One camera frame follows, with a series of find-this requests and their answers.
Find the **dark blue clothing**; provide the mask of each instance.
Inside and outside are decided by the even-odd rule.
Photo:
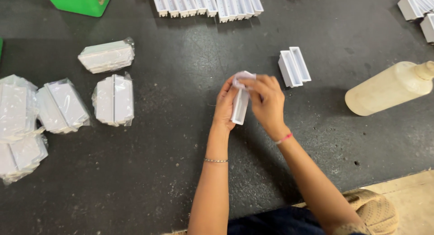
[[[286,207],[229,221],[228,235],[325,235],[308,209]]]

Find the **white plastic part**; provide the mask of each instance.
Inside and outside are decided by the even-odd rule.
[[[195,0],[198,9],[198,15],[203,15],[207,11],[206,0]]]
[[[290,47],[290,51],[292,53],[292,57],[294,58],[297,71],[299,72],[300,78],[302,82],[310,82],[312,79],[310,78],[309,71],[307,70],[306,63],[304,62],[303,55],[301,54],[301,50],[299,47]]]
[[[429,4],[426,2],[426,0],[415,0],[415,1],[416,4],[419,6],[419,9],[422,11],[422,13],[426,14],[432,10],[429,7]]]
[[[225,0],[225,2],[229,12],[229,21],[234,21],[237,17],[235,0]]]
[[[185,5],[190,16],[195,16],[198,13],[195,0],[185,0]]]
[[[35,131],[36,90],[16,75],[0,80],[0,143],[18,141]]]
[[[220,23],[225,23],[229,20],[229,11],[227,10],[225,0],[216,0],[218,8],[218,18]]]
[[[242,20],[246,17],[246,5],[244,4],[244,0],[235,0],[236,4],[236,19]]]
[[[179,16],[179,7],[178,2],[176,0],[167,0],[170,18]]]
[[[89,114],[69,82],[46,83],[36,93],[39,119],[52,133],[77,132],[89,124]]]
[[[85,47],[78,56],[80,62],[93,74],[114,71],[130,66],[134,59],[131,38],[122,41]]]
[[[169,5],[167,0],[154,0],[155,7],[157,8],[158,15],[161,17],[167,16],[169,12]]]
[[[434,43],[434,14],[427,14],[424,21],[420,23],[427,43]]]
[[[280,51],[279,67],[287,87],[293,88],[303,85],[291,51]]]
[[[246,19],[255,15],[255,10],[253,9],[252,1],[243,0],[244,6],[246,7]]]
[[[434,10],[434,0],[425,0],[425,1],[430,7],[430,10]]]
[[[415,20],[424,16],[415,0],[400,0],[398,6],[405,20]]]
[[[179,7],[179,15],[181,18],[189,16],[193,11],[191,9],[191,2],[188,3],[187,0],[176,0]]]
[[[262,7],[261,4],[261,0],[250,0],[250,1],[252,2],[253,10],[255,11],[255,14],[253,16],[260,15],[264,11],[264,8]]]
[[[99,121],[111,126],[131,126],[134,118],[131,79],[112,75],[98,82],[95,92],[92,101]]]
[[[249,104],[249,93],[246,90],[239,89],[234,101],[234,109],[232,110],[231,121],[235,124],[244,124],[246,117],[247,105]]]
[[[32,173],[48,156],[40,134],[10,144],[0,144],[0,178],[5,184]]]
[[[218,12],[216,0],[205,0],[205,5],[207,6],[207,16],[208,17],[216,16]]]

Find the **thin bracelet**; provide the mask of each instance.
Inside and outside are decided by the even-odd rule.
[[[292,137],[292,132],[291,132],[290,134],[286,135],[286,137],[284,137],[284,138],[282,138],[282,139],[280,139],[279,141],[274,142],[274,143],[275,143],[276,145],[279,145],[279,144],[283,143],[286,139],[291,138],[291,137]]]
[[[209,161],[209,162],[217,162],[217,163],[223,163],[223,162],[228,162],[229,160],[213,160],[213,159],[207,159],[207,158],[203,158],[204,161]]]

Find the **black work surface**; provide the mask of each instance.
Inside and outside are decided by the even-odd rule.
[[[92,112],[96,83],[77,59],[84,47],[135,40],[131,127],[46,133],[49,156],[0,190],[0,234],[160,234],[185,229],[215,98],[237,71],[283,79],[279,51],[299,46],[312,82],[285,89],[285,122],[342,191],[434,166],[434,95],[367,117],[345,92],[399,61],[434,49],[404,20],[398,0],[261,0],[258,17],[159,18],[153,0],[111,0],[94,18],[49,0],[0,0],[0,76],[38,87],[68,77]],[[283,158],[249,108],[229,139],[230,218],[300,200]]]

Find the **hand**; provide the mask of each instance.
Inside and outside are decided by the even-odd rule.
[[[231,76],[224,84],[217,96],[216,110],[214,112],[213,125],[224,126],[229,131],[235,127],[235,123],[231,121],[233,103],[238,89],[232,87]]]
[[[250,88],[253,113],[270,138],[276,142],[288,135],[290,129],[283,121],[285,95],[277,79],[274,76],[257,75],[256,80],[239,79],[239,82]]]

